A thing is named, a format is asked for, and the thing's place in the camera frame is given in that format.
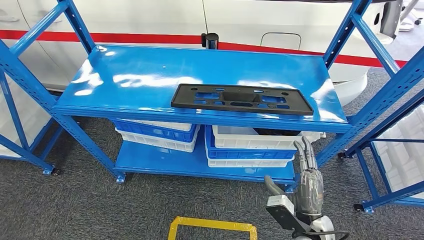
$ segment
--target white plastic crate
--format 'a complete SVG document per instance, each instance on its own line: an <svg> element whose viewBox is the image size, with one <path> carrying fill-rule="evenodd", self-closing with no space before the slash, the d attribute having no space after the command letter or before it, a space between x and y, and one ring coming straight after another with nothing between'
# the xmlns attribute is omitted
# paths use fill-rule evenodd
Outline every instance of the white plastic crate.
<svg viewBox="0 0 424 240"><path fill-rule="evenodd" d="M51 116L36 103L21 87L19 87L8 76L7 83L9 84L10 92L13 96L19 119L21 121L23 131L26 136L28 145L34 142L34 139L49 122ZM21 146L18 132L16 131L12 116L9 112L3 92L0 88L0 134L11 140L15 144ZM9 150L7 147L0 144L0 156L20 157L18 154Z"/></svg>
<svg viewBox="0 0 424 240"><path fill-rule="evenodd" d="M259 135L253 128L237 126L212 126L215 147L223 149L281 149L296 150L293 141L302 143L306 136L312 143L321 138L320 132L302 131L297 136Z"/></svg>
<svg viewBox="0 0 424 240"><path fill-rule="evenodd" d="M424 139L424 106L417 107L378 138ZM424 180L424 143L375 141L374 146L393 192ZM412 197L424 199L424 192Z"/></svg>
<svg viewBox="0 0 424 240"><path fill-rule="evenodd" d="M206 148L207 165L210 168L285 168L291 159L210 159Z"/></svg>
<svg viewBox="0 0 424 240"><path fill-rule="evenodd" d="M133 119L122 119L129 122L147 124L167 129L175 129L180 131L188 132L192 128L191 123L180 123L180 122L166 122L166 121L142 121L142 120L133 120Z"/></svg>
<svg viewBox="0 0 424 240"><path fill-rule="evenodd" d="M196 127L196 131L194 133L192 142L183 142L183 141L175 141L175 140L156 137L156 136L149 136L149 135L143 135L143 134L138 134L133 132L120 131L115 128L115 130L122 135L122 138L124 141L131 141L138 144L147 144L147 145L152 145L152 146L156 146L160 148L179 150L179 151L189 152L189 153L192 153L195 149L196 139L198 137L199 129L200 129L200 125Z"/></svg>

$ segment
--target blue plastic crate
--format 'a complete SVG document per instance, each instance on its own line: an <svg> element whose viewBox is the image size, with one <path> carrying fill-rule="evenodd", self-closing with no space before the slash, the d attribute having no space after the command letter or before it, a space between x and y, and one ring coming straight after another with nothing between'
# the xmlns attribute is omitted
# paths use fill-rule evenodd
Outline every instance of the blue plastic crate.
<svg viewBox="0 0 424 240"><path fill-rule="evenodd" d="M210 159L292 159L296 150L217 148L211 125L204 127L205 144Z"/></svg>
<svg viewBox="0 0 424 240"><path fill-rule="evenodd" d="M191 143L196 132L196 124L192 124L189 131L181 131L125 120L111 119L111 121L115 124L116 129L119 131L143 134L185 143Z"/></svg>

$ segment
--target plastic storage bin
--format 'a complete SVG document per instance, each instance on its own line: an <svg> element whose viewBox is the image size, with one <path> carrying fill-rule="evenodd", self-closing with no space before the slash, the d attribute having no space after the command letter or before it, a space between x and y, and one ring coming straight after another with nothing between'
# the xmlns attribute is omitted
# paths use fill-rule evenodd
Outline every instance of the plastic storage bin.
<svg viewBox="0 0 424 240"><path fill-rule="evenodd" d="M240 148L217 148L212 126L204 127L205 145L207 157L211 160L292 160L296 150L291 149L240 149Z"/></svg>
<svg viewBox="0 0 424 240"><path fill-rule="evenodd" d="M168 140L174 140L184 143L191 143L197 128L196 124L191 124L189 131L181 131L171 128L165 128L157 125L137 123L133 121L111 119L116 129L128 133L148 135Z"/></svg>
<svg viewBox="0 0 424 240"><path fill-rule="evenodd" d="M280 149L296 150L293 141L302 143L306 136L312 143L321 138L320 132L302 131L297 136L259 135L253 128L237 126L212 126L215 147L225 149Z"/></svg>
<svg viewBox="0 0 424 240"><path fill-rule="evenodd" d="M207 147L206 157L210 168L284 168L295 159L295 156L291 159L211 159Z"/></svg>
<svg viewBox="0 0 424 240"><path fill-rule="evenodd" d="M26 136L28 145L31 146L40 131L50 121L51 116L36 103L21 87L19 87L13 80L6 76L10 92L13 97L16 110L19 115L20 122L23 127L23 132ZM16 131L15 124L12 120L8 105L3 96L2 89L0 88L0 135L6 137L18 146L21 146L18 132ZM17 157L20 156L7 147L0 144L0 156Z"/></svg>
<svg viewBox="0 0 424 240"><path fill-rule="evenodd" d="M379 138L424 139L424 106L417 107ZM393 192L424 180L424 143L375 141L373 144ZM424 199L424 192L412 197Z"/></svg>
<svg viewBox="0 0 424 240"><path fill-rule="evenodd" d="M138 124L152 125L152 126L157 126L157 127L166 128L166 129L175 129L175 130L180 130L184 132L188 132L192 128L191 123L166 122L166 121L142 121L142 120L133 120L133 119L118 119L118 120L124 120L124 121L134 122Z"/></svg>
<svg viewBox="0 0 424 240"><path fill-rule="evenodd" d="M199 129L200 129L200 125L197 125L194 131L194 137L191 142L182 142L182 141L175 141L175 140L170 140L170 139L166 139L162 137L121 131L115 128L115 130L122 135L122 138L124 141L130 141L130 142L134 142L138 144L147 144L147 145L152 145L152 146L156 146L160 148L179 150L179 151L189 152L189 153L193 152L193 150L195 149L196 139L198 136Z"/></svg>

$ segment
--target black cable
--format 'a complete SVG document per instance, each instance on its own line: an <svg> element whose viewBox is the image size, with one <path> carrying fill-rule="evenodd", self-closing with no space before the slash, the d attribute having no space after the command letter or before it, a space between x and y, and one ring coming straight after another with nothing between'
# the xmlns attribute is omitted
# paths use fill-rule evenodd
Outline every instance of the black cable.
<svg viewBox="0 0 424 240"><path fill-rule="evenodd" d="M321 235L329 235L329 234L344 234L344 236L342 236L339 240L345 240L351 235L348 231L342 231L342 230L320 231L320 232L308 231L308 232L304 232L304 234L311 235L311 236L321 236Z"/></svg>

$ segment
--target black plastic frame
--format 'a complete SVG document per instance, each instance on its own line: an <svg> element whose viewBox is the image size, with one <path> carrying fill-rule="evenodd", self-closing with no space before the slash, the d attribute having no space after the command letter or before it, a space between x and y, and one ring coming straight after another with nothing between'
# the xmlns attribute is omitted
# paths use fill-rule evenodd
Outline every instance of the black plastic frame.
<svg viewBox="0 0 424 240"><path fill-rule="evenodd" d="M241 85L182 83L175 91L171 107L264 114L314 114L314 109L298 89Z"/></svg>

